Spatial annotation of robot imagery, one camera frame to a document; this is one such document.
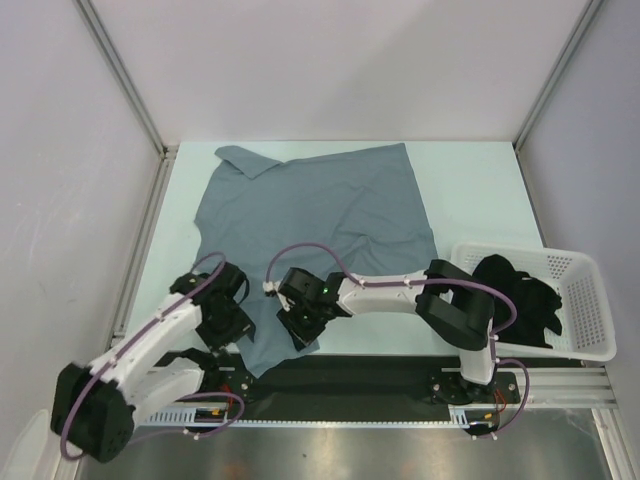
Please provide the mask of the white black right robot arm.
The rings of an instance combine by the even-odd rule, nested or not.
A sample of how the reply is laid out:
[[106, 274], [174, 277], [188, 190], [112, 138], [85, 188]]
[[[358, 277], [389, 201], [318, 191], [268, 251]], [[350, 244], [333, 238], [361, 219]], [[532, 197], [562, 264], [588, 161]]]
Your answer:
[[321, 279], [290, 268], [282, 280], [265, 286], [281, 304], [277, 318], [300, 351], [337, 318], [367, 313], [403, 313], [421, 318], [459, 352], [460, 373], [447, 387], [433, 382], [434, 394], [451, 403], [491, 398], [497, 389], [490, 347], [494, 300], [488, 288], [444, 260], [426, 270], [396, 276], [332, 272]]

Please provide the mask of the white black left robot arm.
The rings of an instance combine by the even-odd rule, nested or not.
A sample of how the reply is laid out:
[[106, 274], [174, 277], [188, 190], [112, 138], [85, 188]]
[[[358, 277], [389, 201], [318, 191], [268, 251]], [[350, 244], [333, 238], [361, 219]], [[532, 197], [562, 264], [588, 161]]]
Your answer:
[[232, 389], [222, 357], [229, 344], [255, 333], [241, 308], [248, 294], [248, 277], [234, 264], [221, 261], [210, 273], [190, 270], [171, 284], [144, 325], [91, 362], [65, 366], [50, 423], [62, 458], [107, 463], [148, 418], [174, 402], [222, 404], [205, 414], [211, 428], [183, 428], [192, 440], [237, 422], [246, 396]]

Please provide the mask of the light blue t shirt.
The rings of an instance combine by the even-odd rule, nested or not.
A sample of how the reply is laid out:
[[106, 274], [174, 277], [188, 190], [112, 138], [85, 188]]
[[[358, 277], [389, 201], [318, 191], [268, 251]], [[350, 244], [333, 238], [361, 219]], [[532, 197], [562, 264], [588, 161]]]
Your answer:
[[237, 344], [249, 372], [259, 377], [299, 356], [266, 297], [266, 277], [291, 266], [324, 278], [336, 265], [350, 272], [397, 275], [426, 267], [438, 253], [406, 148], [394, 144], [280, 162], [240, 146], [216, 150], [214, 170], [195, 215], [202, 269], [220, 251], [249, 278], [244, 305], [256, 326]]

